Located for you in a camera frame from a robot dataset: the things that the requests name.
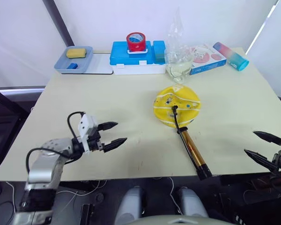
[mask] table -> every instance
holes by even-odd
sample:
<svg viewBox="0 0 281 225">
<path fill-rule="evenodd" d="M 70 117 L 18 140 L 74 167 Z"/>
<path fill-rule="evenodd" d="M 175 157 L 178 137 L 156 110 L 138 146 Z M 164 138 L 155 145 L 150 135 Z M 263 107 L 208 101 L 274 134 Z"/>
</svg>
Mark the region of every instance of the table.
<svg viewBox="0 0 281 225">
<path fill-rule="evenodd" d="M 67 116 L 74 111 L 95 115 L 99 123 L 118 122 L 101 132 L 103 142 L 128 140 L 108 153 L 84 154 L 64 167 L 62 180 L 196 175 L 175 129 L 153 114 L 157 93 L 174 84 L 168 75 L 55 74 L 1 164 L 0 180 L 26 180 L 27 152 L 52 138 L 71 137 Z M 244 148 L 269 159 L 280 150 L 252 131 L 281 137 L 281 102 L 255 66 L 238 72 L 225 65 L 192 75 L 185 85 L 201 99 L 201 111 L 188 128 L 213 175 L 267 172 Z M 75 128 L 78 121 L 72 120 Z"/>
</svg>

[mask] floor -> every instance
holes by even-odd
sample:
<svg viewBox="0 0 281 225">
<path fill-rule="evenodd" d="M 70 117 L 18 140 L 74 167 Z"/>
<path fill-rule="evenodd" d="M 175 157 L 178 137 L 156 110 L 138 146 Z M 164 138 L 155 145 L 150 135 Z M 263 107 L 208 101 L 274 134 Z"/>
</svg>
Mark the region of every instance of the floor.
<svg viewBox="0 0 281 225">
<path fill-rule="evenodd" d="M 25 103 L 24 107 L 30 108 L 32 103 Z M 0 127 L 0 133 L 6 127 Z M 255 190 L 254 185 L 248 181 L 230 186 L 222 186 L 220 177 L 215 176 L 199 181 L 197 177 L 173 177 L 174 191 L 179 187 L 193 189 L 201 198 L 210 217 L 214 212 L 224 214 L 234 224 L 241 224 L 235 220 L 240 216 L 245 224 L 280 224 L 281 225 L 281 198 L 272 189 L 263 188 Z M 12 182 L 15 187 L 15 204 L 19 205 L 23 195 L 24 182 Z M 52 225 L 78 225 L 81 207 L 85 203 L 95 205 L 94 214 L 90 224 L 113 224 L 118 206 L 127 190 L 140 186 L 146 193 L 146 208 L 144 216 L 176 214 L 176 208 L 170 198 L 172 182 L 169 178 L 143 178 L 108 180 L 100 182 L 101 188 L 87 196 L 74 196 L 71 193 L 60 193 L 55 198 Z M 96 186 L 97 181 L 85 181 L 84 186 Z M 5 182 L 0 182 L 0 225 L 8 223 L 13 215 L 12 188 Z M 72 190 L 59 187 L 58 191 Z"/>
</svg>

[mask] tape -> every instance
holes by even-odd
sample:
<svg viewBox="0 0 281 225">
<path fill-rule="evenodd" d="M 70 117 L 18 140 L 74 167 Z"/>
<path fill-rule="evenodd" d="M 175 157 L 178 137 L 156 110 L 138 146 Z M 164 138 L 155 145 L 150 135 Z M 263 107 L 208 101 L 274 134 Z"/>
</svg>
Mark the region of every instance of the tape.
<svg viewBox="0 0 281 225">
<path fill-rule="evenodd" d="M 126 37 L 128 49 L 131 52 L 146 50 L 146 36 L 139 32 L 133 32 Z"/>
</svg>

